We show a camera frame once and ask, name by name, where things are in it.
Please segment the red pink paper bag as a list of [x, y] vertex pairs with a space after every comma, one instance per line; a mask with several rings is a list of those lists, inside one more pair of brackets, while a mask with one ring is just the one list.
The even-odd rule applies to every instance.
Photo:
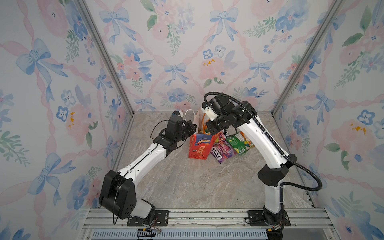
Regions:
[[203, 114], [204, 113], [201, 110], [195, 112], [192, 109], [186, 110], [184, 114], [185, 120], [192, 120], [193, 124], [197, 125], [196, 132], [190, 137], [190, 159], [206, 160], [210, 154], [211, 148], [215, 144], [213, 140], [214, 135], [200, 133]]

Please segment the green snack bag small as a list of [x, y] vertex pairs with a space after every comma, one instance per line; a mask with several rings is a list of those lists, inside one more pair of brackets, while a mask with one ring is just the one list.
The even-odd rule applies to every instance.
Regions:
[[238, 155], [245, 154], [249, 149], [245, 147], [245, 145], [242, 142], [242, 136], [240, 133], [235, 134], [232, 137], [228, 137], [226, 141], [230, 144], [230, 146], [234, 149], [234, 151]]

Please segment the orange snack bag front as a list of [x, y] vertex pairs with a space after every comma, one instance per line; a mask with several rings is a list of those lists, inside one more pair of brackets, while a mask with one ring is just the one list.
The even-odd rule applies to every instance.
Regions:
[[200, 130], [201, 134], [211, 135], [211, 132], [210, 132], [210, 130], [207, 127], [207, 123], [209, 121], [210, 121], [210, 118], [206, 114], [203, 114], [203, 117], [202, 117], [202, 120], [201, 120], [201, 130]]

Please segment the orange snack bag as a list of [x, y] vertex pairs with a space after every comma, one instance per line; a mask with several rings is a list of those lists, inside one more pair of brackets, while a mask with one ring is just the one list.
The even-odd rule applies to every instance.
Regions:
[[249, 137], [246, 136], [246, 134], [244, 134], [243, 132], [240, 132], [241, 136], [242, 136], [242, 142], [243, 144], [245, 145], [245, 147], [247, 149], [251, 149], [254, 147], [254, 144], [253, 142], [251, 141], [251, 139]]
[[201, 130], [200, 130], [201, 134], [211, 135], [211, 132], [210, 132], [210, 130], [207, 127], [207, 123], [209, 121], [210, 121], [210, 118], [206, 114], [203, 114], [203, 117], [202, 117], [202, 120], [201, 120]]

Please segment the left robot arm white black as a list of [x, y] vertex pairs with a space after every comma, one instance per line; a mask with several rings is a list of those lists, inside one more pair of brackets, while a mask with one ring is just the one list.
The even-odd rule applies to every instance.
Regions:
[[144, 176], [195, 134], [197, 125], [180, 115], [172, 115], [167, 127], [153, 139], [147, 150], [128, 166], [115, 172], [110, 170], [104, 177], [99, 205], [109, 210], [113, 217], [121, 220], [139, 218], [147, 224], [155, 219], [156, 207], [136, 195], [136, 185]]

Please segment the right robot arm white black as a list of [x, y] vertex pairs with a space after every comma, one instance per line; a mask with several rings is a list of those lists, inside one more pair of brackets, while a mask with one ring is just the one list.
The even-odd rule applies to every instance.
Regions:
[[258, 172], [258, 178], [265, 186], [262, 220], [269, 226], [283, 225], [286, 218], [280, 184], [292, 166], [288, 153], [271, 136], [247, 101], [240, 102], [227, 94], [210, 92], [204, 96], [202, 109], [210, 119], [205, 125], [211, 134], [234, 127], [243, 132], [262, 154], [266, 162]]

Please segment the pink yellow Fox's candy bag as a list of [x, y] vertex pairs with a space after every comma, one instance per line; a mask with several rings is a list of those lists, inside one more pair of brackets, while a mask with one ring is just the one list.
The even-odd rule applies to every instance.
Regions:
[[213, 136], [214, 143], [219, 143], [227, 138], [226, 131], [221, 130], [219, 133]]

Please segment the orange snack bag rear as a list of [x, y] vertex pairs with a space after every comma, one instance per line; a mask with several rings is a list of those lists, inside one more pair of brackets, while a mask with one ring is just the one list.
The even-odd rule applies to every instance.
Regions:
[[244, 134], [243, 132], [240, 132], [241, 136], [242, 136], [242, 142], [243, 144], [245, 145], [245, 147], [247, 149], [251, 149], [254, 147], [254, 144], [253, 142], [251, 141], [251, 139], [249, 137], [246, 136], [246, 134]]

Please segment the purple Fox's candy bag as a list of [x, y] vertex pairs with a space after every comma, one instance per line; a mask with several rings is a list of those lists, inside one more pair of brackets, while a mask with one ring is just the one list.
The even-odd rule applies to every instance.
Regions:
[[238, 154], [226, 140], [214, 144], [210, 153], [215, 157], [219, 164], [222, 164], [227, 159]]

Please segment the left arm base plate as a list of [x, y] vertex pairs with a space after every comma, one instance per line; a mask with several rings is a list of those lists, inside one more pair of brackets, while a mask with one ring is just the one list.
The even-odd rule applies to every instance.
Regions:
[[154, 210], [150, 214], [142, 219], [139, 217], [129, 217], [127, 226], [129, 227], [167, 227], [169, 222], [168, 210]]

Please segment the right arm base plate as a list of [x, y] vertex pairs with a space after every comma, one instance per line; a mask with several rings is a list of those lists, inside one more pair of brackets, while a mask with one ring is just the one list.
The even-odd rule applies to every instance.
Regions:
[[245, 222], [251, 227], [277, 227], [282, 223], [282, 214], [273, 215], [263, 210], [248, 210]]

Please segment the aluminium mounting rail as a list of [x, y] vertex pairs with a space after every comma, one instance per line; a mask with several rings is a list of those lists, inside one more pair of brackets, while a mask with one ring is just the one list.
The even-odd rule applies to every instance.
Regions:
[[339, 240], [325, 209], [288, 209], [287, 226], [273, 234], [251, 226], [247, 209], [169, 209], [152, 227], [112, 223], [105, 209], [91, 210], [79, 240]]

